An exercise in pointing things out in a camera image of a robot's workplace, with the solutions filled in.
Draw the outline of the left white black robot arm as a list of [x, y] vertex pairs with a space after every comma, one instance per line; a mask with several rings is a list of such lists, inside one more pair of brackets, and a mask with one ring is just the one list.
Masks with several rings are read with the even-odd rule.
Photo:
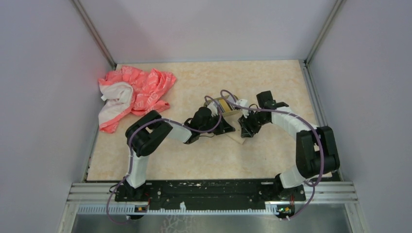
[[125, 133], [129, 147], [129, 168], [124, 181], [124, 184], [128, 185], [126, 194], [134, 201], [144, 198], [149, 155], [167, 137], [184, 144], [191, 144], [203, 133], [217, 136], [235, 130], [216, 108], [200, 107], [194, 116], [184, 123], [163, 118], [156, 110], [150, 111], [130, 126]]

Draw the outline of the cream card holder tray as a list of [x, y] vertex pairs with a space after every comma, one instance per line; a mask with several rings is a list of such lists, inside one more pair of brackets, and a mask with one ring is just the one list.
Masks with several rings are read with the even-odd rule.
[[239, 110], [235, 109], [235, 107], [228, 104], [222, 97], [219, 97], [219, 98], [204, 97], [204, 100], [205, 100], [204, 107], [207, 108], [207, 105], [211, 101], [214, 102], [217, 105], [219, 112], [222, 113], [223, 117], [229, 117], [229, 116], [240, 113]]

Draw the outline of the beige card sleeve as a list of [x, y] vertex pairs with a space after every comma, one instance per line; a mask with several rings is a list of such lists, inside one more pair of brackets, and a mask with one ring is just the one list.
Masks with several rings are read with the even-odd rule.
[[243, 145], [246, 140], [245, 138], [241, 137], [241, 130], [239, 129], [235, 129], [235, 131], [233, 132], [225, 133], [225, 135], [240, 145]]

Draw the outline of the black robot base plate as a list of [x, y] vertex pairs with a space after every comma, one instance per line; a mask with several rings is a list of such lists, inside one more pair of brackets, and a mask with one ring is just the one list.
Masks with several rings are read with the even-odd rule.
[[138, 189], [124, 183], [116, 202], [149, 202], [149, 210], [262, 210], [268, 201], [305, 201], [303, 185], [280, 189], [276, 179], [147, 180]]

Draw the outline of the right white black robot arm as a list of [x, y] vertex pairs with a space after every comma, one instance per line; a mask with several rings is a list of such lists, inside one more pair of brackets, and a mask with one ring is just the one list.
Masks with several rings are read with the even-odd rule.
[[295, 164], [276, 176], [276, 198], [286, 200], [294, 187], [317, 175], [339, 169], [334, 132], [329, 126], [319, 127], [307, 122], [288, 104], [274, 100], [271, 91], [257, 94], [257, 101], [257, 109], [250, 107], [245, 99], [236, 101], [237, 108], [242, 111], [238, 120], [241, 137], [253, 137], [262, 126], [272, 123], [286, 131], [296, 142]]

